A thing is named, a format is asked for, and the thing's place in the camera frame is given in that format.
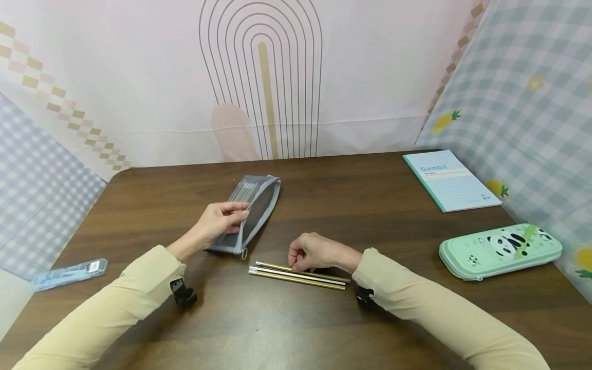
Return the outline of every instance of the panda print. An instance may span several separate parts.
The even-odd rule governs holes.
[[[471,264],[471,266],[477,266],[479,264],[479,260],[474,255],[470,255],[469,263]]]
[[[488,236],[487,240],[491,243],[495,252],[502,257],[513,257],[516,254],[516,248],[503,236]]]
[[[488,236],[487,240],[491,243],[495,252],[502,257],[513,257],[516,254],[518,247],[526,242],[522,236],[507,231],[503,231],[501,236]],[[523,250],[521,254],[527,256],[528,252]]]
[[[535,233],[536,233],[537,235],[540,235],[540,236],[542,236],[542,238],[543,238],[544,240],[549,240],[549,241],[550,241],[550,240],[553,240],[553,238],[551,237],[551,235],[547,234],[547,232],[546,232],[545,230],[543,230],[543,229],[536,229]]]

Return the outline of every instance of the fabric wall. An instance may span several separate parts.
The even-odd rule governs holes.
[[[0,94],[0,269],[49,270],[104,186]]]
[[[403,150],[486,6],[9,0],[0,83],[105,180],[130,166]]]
[[[517,221],[564,245],[592,302],[592,4],[493,2],[417,147],[451,149]]]

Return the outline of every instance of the panda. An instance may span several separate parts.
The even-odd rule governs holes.
[[[551,235],[547,234],[547,232],[543,229],[536,229],[535,231],[536,234],[540,235],[543,237],[543,239],[546,240],[553,240],[553,238],[551,237]]]
[[[522,236],[509,233],[505,230],[502,232],[501,236],[488,236],[487,240],[491,243],[491,246],[493,247],[495,252],[502,257],[513,257],[516,254],[518,247],[520,247],[523,243],[526,242],[526,240]],[[523,256],[527,256],[528,252],[523,250],[521,254]]]

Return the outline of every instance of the notebook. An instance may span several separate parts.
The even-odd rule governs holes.
[[[403,159],[442,212],[501,204],[450,150],[407,154]]]

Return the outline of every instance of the gingham fabric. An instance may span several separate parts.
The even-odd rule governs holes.
[[[592,302],[591,54],[590,1],[493,2],[417,147],[451,149],[560,239],[557,266]]]
[[[24,279],[47,271],[104,186],[0,94],[1,269]]]
[[[479,23],[481,22],[481,19],[483,18],[483,13],[485,12],[485,9],[487,9],[488,6],[489,6],[489,0],[475,0],[474,1],[474,6],[471,9],[471,12],[470,12],[469,17],[466,21],[465,27],[462,29],[463,35],[456,42],[456,50],[451,55],[450,61],[448,62],[448,65],[446,67],[446,71],[444,73],[444,77],[442,77],[442,79],[440,80],[440,86],[438,86],[438,89],[436,90],[436,93],[434,94],[434,97],[432,98],[432,103],[430,104],[430,109],[427,110],[428,113],[432,113],[432,110],[434,109],[434,106],[438,102],[438,99],[440,98],[442,91],[444,91],[444,87],[446,86],[448,81],[450,81],[450,77],[454,73],[456,66],[460,62],[463,54],[465,53],[467,45],[469,45],[469,42],[473,39],[473,35],[475,34],[477,27],[479,27]]]

